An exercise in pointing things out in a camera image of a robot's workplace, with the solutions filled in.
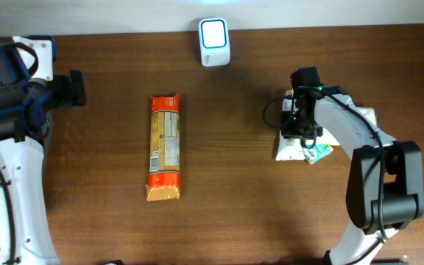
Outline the white cream tube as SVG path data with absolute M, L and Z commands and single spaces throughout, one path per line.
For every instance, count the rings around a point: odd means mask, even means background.
M 293 90 L 287 90 L 284 93 L 284 99 L 282 103 L 282 114 L 289 114 L 292 107 L 292 96 Z M 275 160 L 284 161 L 284 160 L 305 160 L 305 155 L 303 153 L 303 148 L 301 143 L 296 138 L 285 138 L 283 136 L 283 130 L 279 131 L 279 144 L 278 152 L 276 154 Z

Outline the small teal tissue pack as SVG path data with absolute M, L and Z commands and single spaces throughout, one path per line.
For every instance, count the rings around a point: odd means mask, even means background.
M 303 154 L 309 164 L 314 164 L 317 161 L 329 156 L 333 152 L 333 147 L 327 144 L 316 144 L 310 149 L 304 149 Z

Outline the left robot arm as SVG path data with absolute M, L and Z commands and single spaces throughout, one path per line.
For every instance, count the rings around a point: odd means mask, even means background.
M 0 40 L 0 264 L 58 264 L 43 173 L 52 111 L 83 106 L 81 71 L 54 74 L 50 36 Z

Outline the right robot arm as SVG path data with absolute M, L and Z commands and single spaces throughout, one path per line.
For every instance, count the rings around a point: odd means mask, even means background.
M 350 159 L 350 221 L 324 264 L 371 264 L 387 241 L 424 213 L 423 158 L 413 141 L 398 141 L 373 124 L 340 85 L 324 85 L 315 67 L 290 76 L 291 107 L 279 125 L 305 149 L 328 131 Z

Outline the orange spaghetti package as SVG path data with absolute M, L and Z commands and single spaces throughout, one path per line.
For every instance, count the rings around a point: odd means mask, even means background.
M 153 96 L 146 200 L 154 202 L 179 197 L 180 96 Z

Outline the yellow white snack bag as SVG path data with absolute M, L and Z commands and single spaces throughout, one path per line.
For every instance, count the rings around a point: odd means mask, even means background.
M 362 116 L 367 118 L 373 125 L 380 127 L 380 123 L 377 117 L 377 113 L 374 108 L 371 107 L 357 107 L 362 113 Z M 339 146 L 340 143 L 336 138 L 326 129 L 322 129 L 322 135 L 317 137 L 317 144 L 327 144 L 330 146 Z

